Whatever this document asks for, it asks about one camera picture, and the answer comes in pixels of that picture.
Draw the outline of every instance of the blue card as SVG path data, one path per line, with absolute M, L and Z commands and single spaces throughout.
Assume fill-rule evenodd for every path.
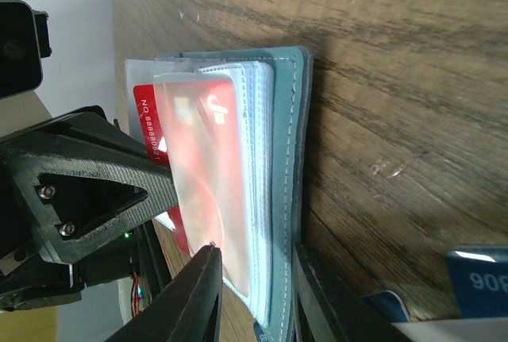
M 446 264 L 463 318 L 508 316 L 508 246 L 456 247 Z
M 261 328 L 260 324 L 254 322 L 254 334 L 256 334 L 257 342 L 269 342 L 268 336 L 264 333 L 264 330 Z
M 363 296 L 362 300 L 389 322 L 409 322 L 410 315 L 402 299 L 391 290 Z

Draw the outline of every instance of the wooden table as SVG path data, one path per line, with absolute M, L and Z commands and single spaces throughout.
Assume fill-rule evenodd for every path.
M 508 241 L 507 0 L 114 0 L 123 62 L 302 44 L 315 54 L 303 237 L 358 294 L 457 316 L 445 253 Z M 171 272 L 187 261 L 158 227 Z M 227 290 L 222 340 L 252 339 Z

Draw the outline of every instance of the white wall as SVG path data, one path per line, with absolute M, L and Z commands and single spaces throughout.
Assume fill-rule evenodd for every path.
M 111 121 L 116 113 L 113 0 L 23 1 L 34 10 L 49 14 L 53 53 L 43 60 L 44 80 L 36 93 L 50 114 L 57 116 L 81 106 L 99 104 Z M 27 98 L 30 95 L 23 95 L 24 100 Z M 18 99 L 21 96 L 1 101 L 1 123 L 5 117 L 10 118 L 10 108 L 6 106 Z M 39 117 L 46 116 L 44 108 L 37 113 Z M 28 125 L 23 121 L 20 124 L 18 128 Z M 87 288 L 82 295 L 81 302 L 58 309 L 59 342 L 104 340 L 123 325 L 115 282 Z
M 113 0 L 23 0 L 49 14 L 53 50 L 36 90 L 51 115 L 99 104 L 116 113 Z

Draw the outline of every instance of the wire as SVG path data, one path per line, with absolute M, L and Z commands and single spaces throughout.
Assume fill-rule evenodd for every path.
M 130 294 L 130 301 L 131 301 L 131 315 L 133 318 L 140 313 L 140 296 L 138 294 L 138 290 L 140 287 L 140 280 L 137 275 L 137 272 L 134 272 L 133 274 L 134 280 L 133 280 L 133 288 L 131 290 Z

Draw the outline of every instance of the card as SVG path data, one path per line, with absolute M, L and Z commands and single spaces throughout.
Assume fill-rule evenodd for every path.
M 247 295 L 248 255 L 233 84 L 228 79 L 155 84 L 152 98 L 146 90 L 146 86 L 134 88 L 144 138 L 150 158 L 171 166 L 189 252 L 193 255 L 210 243 L 218 246 L 224 276 Z

